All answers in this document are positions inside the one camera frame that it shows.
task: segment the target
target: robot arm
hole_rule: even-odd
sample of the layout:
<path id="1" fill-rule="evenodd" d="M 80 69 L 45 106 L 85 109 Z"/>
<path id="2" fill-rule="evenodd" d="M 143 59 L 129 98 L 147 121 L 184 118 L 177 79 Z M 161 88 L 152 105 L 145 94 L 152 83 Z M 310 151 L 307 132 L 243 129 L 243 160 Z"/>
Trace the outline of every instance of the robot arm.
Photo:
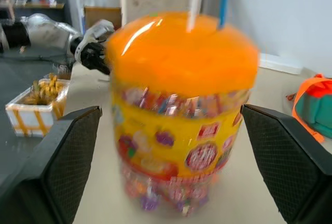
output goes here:
<path id="1" fill-rule="evenodd" d="M 82 36 L 68 24 L 52 21 L 44 14 L 33 14 L 20 22 L 0 26 L 0 51 L 21 46 L 54 47 L 75 57 L 88 69 L 97 69 L 108 75 L 105 48 L 98 40 L 113 32 L 113 24 L 101 20 Z"/>

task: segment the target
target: plastic candy container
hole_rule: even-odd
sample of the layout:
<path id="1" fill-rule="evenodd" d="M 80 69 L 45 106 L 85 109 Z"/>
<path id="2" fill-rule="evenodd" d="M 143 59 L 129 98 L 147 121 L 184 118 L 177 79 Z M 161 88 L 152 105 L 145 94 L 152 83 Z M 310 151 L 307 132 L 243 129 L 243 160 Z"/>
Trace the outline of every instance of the plastic candy container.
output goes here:
<path id="1" fill-rule="evenodd" d="M 110 39 L 115 142 L 124 188 L 142 209 L 162 201 L 185 216 L 208 201 L 227 163 L 258 68 L 240 32 L 186 12 L 131 22 Z"/>

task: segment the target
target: cardboard box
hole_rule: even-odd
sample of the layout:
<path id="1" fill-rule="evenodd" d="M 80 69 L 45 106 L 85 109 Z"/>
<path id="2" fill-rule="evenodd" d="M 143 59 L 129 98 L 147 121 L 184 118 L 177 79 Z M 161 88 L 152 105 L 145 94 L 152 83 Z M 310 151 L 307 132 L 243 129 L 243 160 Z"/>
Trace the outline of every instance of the cardboard box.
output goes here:
<path id="1" fill-rule="evenodd" d="M 120 8 L 85 6 L 84 12 L 86 29 L 90 28 L 101 19 L 112 22 L 115 30 L 121 28 Z"/>
<path id="2" fill-rule="evenodd" d="M 26 89 L 6 105 L 6 113 L 16 133 L 16 136 L 38 136 L 44 137 L 55 121 L 63 116 L 67 92 L 68 80 L 58 80 L 63 85 L 55 101 L 49 105 L 25 105 L 22 100 L 30 92 L 32 87 Z"/>

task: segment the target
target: yellow label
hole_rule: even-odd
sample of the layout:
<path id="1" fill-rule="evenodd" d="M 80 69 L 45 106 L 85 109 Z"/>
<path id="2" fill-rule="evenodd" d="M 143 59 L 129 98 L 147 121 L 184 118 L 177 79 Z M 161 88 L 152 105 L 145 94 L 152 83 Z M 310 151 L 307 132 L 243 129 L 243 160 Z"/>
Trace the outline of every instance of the yellow label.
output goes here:
<path id="1" fill-rule="evenodd" d="M 215 118 L 162 116 L 113 93 L 115 140 L 121 157 L 155 179 L 195 178 L 227 162 L 241 122 L 240 108 Z"/>

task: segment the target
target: gray floor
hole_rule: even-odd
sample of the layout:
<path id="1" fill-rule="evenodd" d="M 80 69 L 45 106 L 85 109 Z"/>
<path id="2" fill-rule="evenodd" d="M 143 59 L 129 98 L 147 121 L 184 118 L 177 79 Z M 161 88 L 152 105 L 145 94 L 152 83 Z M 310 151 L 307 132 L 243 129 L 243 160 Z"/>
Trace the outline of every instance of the gray floor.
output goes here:
<path id="1" fill-rule="evenodd" d="M 5 105 L 30 87 L 34 80 L 53 72 L 55 62 L 66 56 L 57 50 L 28 49 L 22 55 L 18 50 L 0 54 L 0 182 L 42 140 L 16 137 L 5 112 Z"/>

